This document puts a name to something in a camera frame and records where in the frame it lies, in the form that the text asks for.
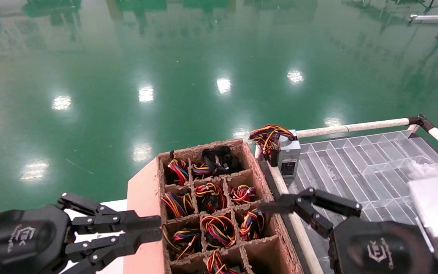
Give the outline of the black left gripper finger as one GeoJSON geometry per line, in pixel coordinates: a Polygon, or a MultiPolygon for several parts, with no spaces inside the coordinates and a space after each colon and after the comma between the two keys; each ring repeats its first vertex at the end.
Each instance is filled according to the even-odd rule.
{"type": "Polygon", "coordinates": [[[61,210],[70,209],[83,214],[71,222],[78,234],[130,232],[160,227],[160,216],[140,217],[135,210],[116,211],[110,207],[73,193],[64,193],[57,201],[61,210]]]}

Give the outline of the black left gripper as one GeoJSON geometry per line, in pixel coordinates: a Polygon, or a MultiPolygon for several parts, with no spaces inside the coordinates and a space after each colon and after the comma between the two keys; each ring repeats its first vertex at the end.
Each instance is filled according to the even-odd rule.
{"type": "Polygon", "coordinates": [[[142,244],[162,239],[160,228],[137,230],[66,246],[71,219],[55,205],[0,213],[0,274],[95,274],[142,244]]]}

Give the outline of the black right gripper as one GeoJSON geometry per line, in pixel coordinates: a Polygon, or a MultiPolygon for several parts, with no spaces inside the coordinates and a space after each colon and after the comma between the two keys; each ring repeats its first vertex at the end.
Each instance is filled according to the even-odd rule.
{"type": "Polygon", "coordinates": [[[430,274],[432,252],[420,229],[394,221],[345,220],[334,228],[315,207],[360,217],[363,206],[327,191],[308,188],[281,194],[276,201],[259,203],[266,213],[296,213],[323,238],[330,238],[331,268],[336,274],[430,274]]]}

